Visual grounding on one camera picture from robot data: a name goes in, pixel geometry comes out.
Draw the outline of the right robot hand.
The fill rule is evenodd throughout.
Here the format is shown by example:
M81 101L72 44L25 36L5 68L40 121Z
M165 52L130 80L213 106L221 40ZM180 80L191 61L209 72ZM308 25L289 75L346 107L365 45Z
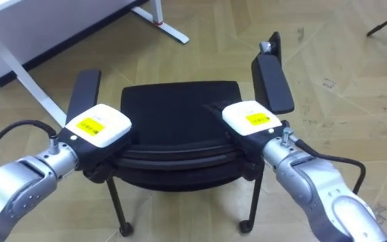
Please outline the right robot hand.
M272 139L281 137L282 121L259 102L214 102L204 108L241 156L241 176L253 181L265 166L263 149Z

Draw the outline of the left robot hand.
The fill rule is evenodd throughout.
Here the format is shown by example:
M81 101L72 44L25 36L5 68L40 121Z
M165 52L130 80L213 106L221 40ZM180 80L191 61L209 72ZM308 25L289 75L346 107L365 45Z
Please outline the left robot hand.
M115 168L112 159L130 144L130 119L106 104L97 104L70 120L59 132L59 141L78 158L77 171L102 184Z

